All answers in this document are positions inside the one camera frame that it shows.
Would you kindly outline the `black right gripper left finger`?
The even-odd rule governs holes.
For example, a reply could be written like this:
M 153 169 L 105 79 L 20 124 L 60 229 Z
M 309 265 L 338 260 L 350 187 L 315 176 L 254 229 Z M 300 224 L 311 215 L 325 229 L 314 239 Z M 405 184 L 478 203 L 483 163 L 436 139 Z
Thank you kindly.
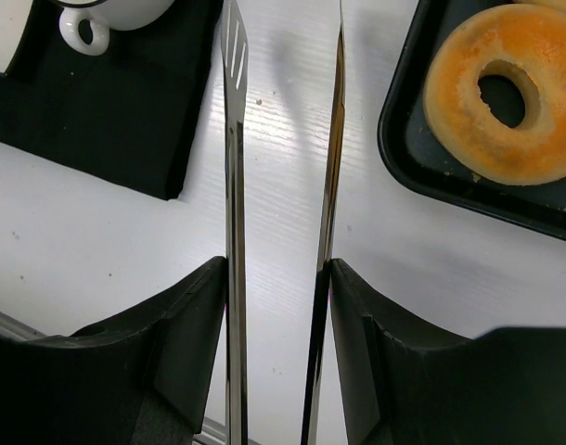
M 189 444 L 201 431 L 225 308 L 214 257 L 69 336 L 0 335 L 0 444 Z

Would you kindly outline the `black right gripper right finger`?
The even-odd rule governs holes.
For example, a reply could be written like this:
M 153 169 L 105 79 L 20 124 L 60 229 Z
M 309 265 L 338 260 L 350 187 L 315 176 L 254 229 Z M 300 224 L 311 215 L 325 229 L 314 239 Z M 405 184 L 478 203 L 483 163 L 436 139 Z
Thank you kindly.
M 352 444 L 566 444 L 566 328 L 468 339 L 331 264 L 331 313 Z

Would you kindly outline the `steel serving tongs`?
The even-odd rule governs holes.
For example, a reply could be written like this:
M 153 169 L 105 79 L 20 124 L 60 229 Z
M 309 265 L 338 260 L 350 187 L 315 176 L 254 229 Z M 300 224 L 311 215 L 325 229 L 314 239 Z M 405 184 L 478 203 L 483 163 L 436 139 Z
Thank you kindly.
M 225 100 L 225 248 L 227 259 L 225 441 L 228 444 L 246 444 L 249 436 L 244 118 L 248 85 L 249 42 L 237 2 L 224 2 L 220 26 Z M 345 39 L 344 34 L 340 32 L 336 48 L 335 84 L 303 402 L 301 433 L 303 444 L 314 444 L 317 437 L 321 368 L 345 124 L 345 88 Z

